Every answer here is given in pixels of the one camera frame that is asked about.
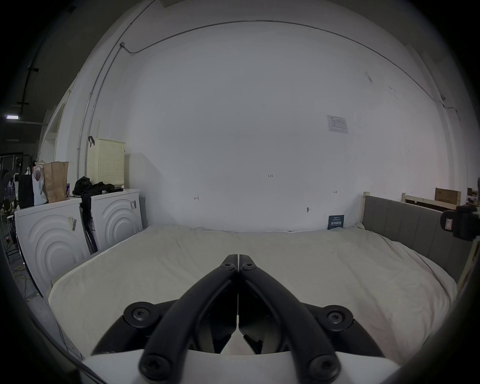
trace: barcode sticker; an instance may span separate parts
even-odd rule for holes
[[[68,216],[68,226],[70,231],[75,231],[75,228],[77,227],[77,219],[72,216]]]
[[[445,229],[452,230],[452,223],[453,223],[453,219],[447,219],[445,221]]]

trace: label sticker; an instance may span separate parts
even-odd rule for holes
[[[75,228],[77,227],[77,219],[73,218],[72,216],[68,216],[68,226],[70,231],[75,231]]]
[[[445,221],[445,229],[452,230],[452,222],[453,222],[453,219],[447,219]]]
[[[343,228],[344,217],[345,215],[329,216],[327,229]]]
[[[328,117],[328,130],[330,132],[348,133],[347,121],[343,117],[330,116]]]

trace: black bag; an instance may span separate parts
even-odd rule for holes
[[[18,205],[20,208],[33,207],[32,175],[18,177]]]
[[[92,183],[88,177],[82,176],[75,183],[75,187],[72,191],[74,196],[82,196],[86,190],[92,188]]]
[[[101,195],[105,191],[106,193],[123,191],[122,188],[115,188],[113,184],[104,184],[103,182],[92,185],[83,190],[82,202],[80,208],[82,209],[82,220],[85,228],[87,227],[88,220],[90,219],[90,210],[92,209],[92,196]]]

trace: blue sign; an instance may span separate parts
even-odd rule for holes
[[[328,228],[343,228],[343,219],[345,215],[338,215],[338,216],[329,216],[328,217]]]

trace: ceiling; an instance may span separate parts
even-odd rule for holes
[[[108,28],[130,7],[140,0],[84,0],[75,1],[64,8],[50,26],[31,71],[25,93],[22,119],[42,122],[47,111],[53,111],[70,86],[86,58]],[[163,0],[164,6],[181,0]],[[390,32],[403,44],[410,44],[422,53],[427,51],[434,61],[448,53],[446,45],[426,19],[403,1],[332,0],[363,15]],[[2,113],[15,113],[21,109],[28,61],[7,95]],[[20,143],[39,140],[40,125],[7,123],[0,120],[0,144],[8,139]]]

